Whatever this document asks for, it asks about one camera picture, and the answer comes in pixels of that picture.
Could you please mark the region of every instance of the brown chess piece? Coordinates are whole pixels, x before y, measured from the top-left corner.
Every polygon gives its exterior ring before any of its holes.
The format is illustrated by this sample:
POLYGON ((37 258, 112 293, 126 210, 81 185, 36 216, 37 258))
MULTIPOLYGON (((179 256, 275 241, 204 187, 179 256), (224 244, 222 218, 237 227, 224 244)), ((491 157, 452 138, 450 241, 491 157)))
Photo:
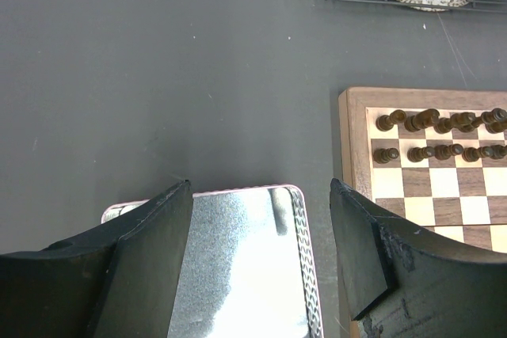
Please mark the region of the brown chess piece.
POLYGON ((490 158, 493 156, 493 149, 490 146, 481 146, 480 148, 468 147, 463 152, 463 160, 474 162, 480 158, 490 158))
POLYGON ((507 146, 501 146, 500 144, 495 144, 494 146, 491 146, 491 149, 493 150, 493 155, 491 158, 494 160, 501 160, 505 156, 507 156, 507 146))
POLYGON ((389 161, 399 158, 399 151, 396 148, 379 148, 373 153, 373 160, 379 164, 387 164, 389 161))
POLYGON ((435 159, 436 160, 448 160, 451 156, 458 156, 462 154, 464 148, 461 144, 451 144, 449 146, 436 146, 435 147, 435 159))
POLYGON ((503 122, 507 120, 507 111, 502 108, 494 108, 491 111, 485 111, 479 118, 475 118, 472 126, 477 128, 481 124, 492 124, 495 122, 503 122))
POLYGON ((406 154, 411 162, 420 162, 425 158, 432 158, 435 156, 435 148, 432 146, 425 146, 423 148, 415 147, 410 148, 406 154))
POLYGON ((470 125, 474 120, 475 114, 473 112, 461 112, 450 118, 440 118, 435 126, 435 131, 439 134, 446 134, 452 128, 458 128, 462 132, 471 132, 474 128, 470 128, 470 125))
POLYGON ((432 127, 438 123, 439 116, 440 113, 435 108, 429 108, 406 118, 405 129, 410 132, 416 132, 432 127))
POLYGON ((403 110, 394 110, 389 115, 382 115, 376 120, 375 125, 381 131, 389 131, 395 124, 401 124, 406 120, 406 113, 403 110))
POLYGON ((494 122, 492 124, 487 124, 486 129, 491 134, 498 134, 507 130, 507 120, 503 122, 494 122))

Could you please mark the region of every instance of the table surface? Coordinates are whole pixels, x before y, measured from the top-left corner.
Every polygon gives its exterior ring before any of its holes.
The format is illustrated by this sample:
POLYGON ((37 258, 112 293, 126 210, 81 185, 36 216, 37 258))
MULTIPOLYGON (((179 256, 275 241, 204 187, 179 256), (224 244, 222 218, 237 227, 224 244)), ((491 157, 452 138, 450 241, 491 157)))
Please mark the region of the table surface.
POLYGON ((343 332, 329 184, 351 85, 505 89, 505 16, 324 0, 2 0, 0 248, 113 203, 291 183, 327 336, 343 332))

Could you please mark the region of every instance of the scratch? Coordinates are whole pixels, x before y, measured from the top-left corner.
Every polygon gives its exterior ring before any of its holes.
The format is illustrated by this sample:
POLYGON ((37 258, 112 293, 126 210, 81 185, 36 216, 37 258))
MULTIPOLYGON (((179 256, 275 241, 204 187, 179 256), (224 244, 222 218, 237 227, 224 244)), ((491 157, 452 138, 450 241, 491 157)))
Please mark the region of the scratch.
POLYGON ((349 334, 349 331, 341 325, 340 321, 336 317, 334 318, 334 320, 338 323, 338 325, 343 329, 344 332, 349 334))
POLYGON ((452 54, 454 55, 454 59, 456 60, 456 63, 458 64, 459 72, 461 73, 461 78, 463 79, 463 84, 465 85, 465 89, 468 89, 467 79, 465 79, 465 74, 463 74, 463 69, 461 69, 461 65, 459 64, 458 55, 454 51, 454 47, 452 46, 451 38, 449 37, 449 34, 447 33, 447 29, 445 29, 444 21, 440 17, 440 14, 436 14, 438 16, 438 20, 440 20, 440 23, 442 24, 442 29, 444 30, 445 37, 447 37, 447 41, 449 42, 449 46, 451 47, 452 54))
POLYGON ((449 36, 449 37, 451 38, 451 41, 454 44, 454 47, 456 48, 456 53, 458 53, 458 56, 461 58, 461 62, 465 65, 465 67, 467 68, 467 70, 470 71, 470 74, 472 74, 472 77, 474 77, 475 80, 478 81, 478 79, 477 79, 477 77, 475 77, 475 74, 472 71, 472 69, 467 65, 467 61, 465 61, 465 59, 463 58, 463 55, 461 54, 461 51, 459 51, 458 46, 456 45, 456 42, 454 41, 454 39, 452 38, 452 36, 449 36))

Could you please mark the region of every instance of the metal tray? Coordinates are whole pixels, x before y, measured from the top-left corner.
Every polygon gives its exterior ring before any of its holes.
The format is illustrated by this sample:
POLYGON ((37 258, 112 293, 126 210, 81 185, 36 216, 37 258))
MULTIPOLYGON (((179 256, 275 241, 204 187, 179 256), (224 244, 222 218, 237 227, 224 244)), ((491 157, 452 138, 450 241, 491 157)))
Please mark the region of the metal tray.
MULTIPOLYGON (((143 202, 113 205, 102 222, 143 202)), ((168 337, 229 336, 323 337, 307 213, 295 186, 194 194, 168 337)))

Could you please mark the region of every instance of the black plastic part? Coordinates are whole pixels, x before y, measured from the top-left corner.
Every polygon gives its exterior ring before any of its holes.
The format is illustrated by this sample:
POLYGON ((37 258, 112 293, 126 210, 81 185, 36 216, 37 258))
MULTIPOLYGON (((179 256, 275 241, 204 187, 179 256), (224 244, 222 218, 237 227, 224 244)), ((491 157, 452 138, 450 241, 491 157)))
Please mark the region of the black plastic part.
POLYGON ((330 207, 361 336, 505 336, 507 255, 435 234, 339 180, 330 207))
POLYGON ((39 252, 0 256, 1 337, 166 337, 192 217, 188 181, 39 252))

